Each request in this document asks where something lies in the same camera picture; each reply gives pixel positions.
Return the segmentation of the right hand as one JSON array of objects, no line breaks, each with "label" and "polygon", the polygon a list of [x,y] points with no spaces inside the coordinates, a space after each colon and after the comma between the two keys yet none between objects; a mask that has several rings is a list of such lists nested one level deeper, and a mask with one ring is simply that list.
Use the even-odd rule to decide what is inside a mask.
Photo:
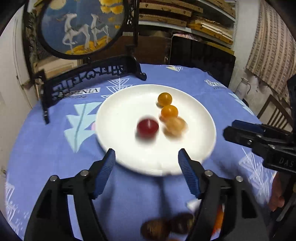
[{"label": "right hand", "polygon": [[271,197],[269,200],[269,208],[271,211],[275,211],[277,208],[282,208],[285,204],[285,199],[282,196],[282,182],[281,182],[281,174],[279,172],[276,173],[272,189],[271,189]]}]

